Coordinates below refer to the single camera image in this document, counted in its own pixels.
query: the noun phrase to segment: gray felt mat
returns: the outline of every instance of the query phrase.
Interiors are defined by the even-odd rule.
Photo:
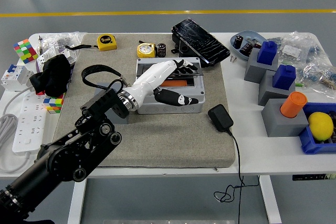
[[[100,34],[86,34],[83,44],[96,45]],[[79,107],[93,97],[95,88],[82,82],[81,72],[94,64],[104,64],[122,73],[129,83],[135,81],[138,41],[165,43],[166,57],[176,57],[172,36],[167,34],[115,34],[117,50],[100,52],[81,49],[72,82],[66,94],[55,139],[74,129],[81,116]],[[119,146],[100,164],[103,167],[229,167],[235,160],[233,140],[219,133],[207,111],[221,103],[227,108],[220,64],[203,69],[205,102],[201,113],[139,115],[130,113],[129,124],[116,124],[122,135]],[[96,73],[87,77],[93,83],[111,82],[116,76]]]

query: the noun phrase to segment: rubik's cube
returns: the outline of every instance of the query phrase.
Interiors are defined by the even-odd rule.
[[[36,51],[33,49],[28,39],[15,43],[13,47],[24,64],[27,64],[32,60],[36,60],[38,57]]]
[[[64,98],[65,93],[61,94],[59,97],[49,97],[46,95],[43,104],[50,114],[59,114],[61,113]]]

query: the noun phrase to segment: blue block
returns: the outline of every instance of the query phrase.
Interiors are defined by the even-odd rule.
[[[272,65],[277,49],[277,44],[274,41],[264,41],[259,51],[257,62]]]
[[[273,88],[289,90],[295,81],[295,67],[290,65],[280,65],[273,76]]]

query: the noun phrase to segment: black power adapter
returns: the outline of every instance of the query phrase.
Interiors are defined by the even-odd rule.
[[[208,116],[218,131],[227,132],[231,135],[229,128],[233,125],[233,120],[222,104],[214,106],[210,109],[208,111]]]

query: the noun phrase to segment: table leg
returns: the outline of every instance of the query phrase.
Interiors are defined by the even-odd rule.
[[[270,224],[281,224],[281,217],[275,199],[271,178],[269,175],[260,176],[260,187],[266,207],[267,217]]]
[[[87,180],[75,183],[68,218],[68,224],[80,224]]]

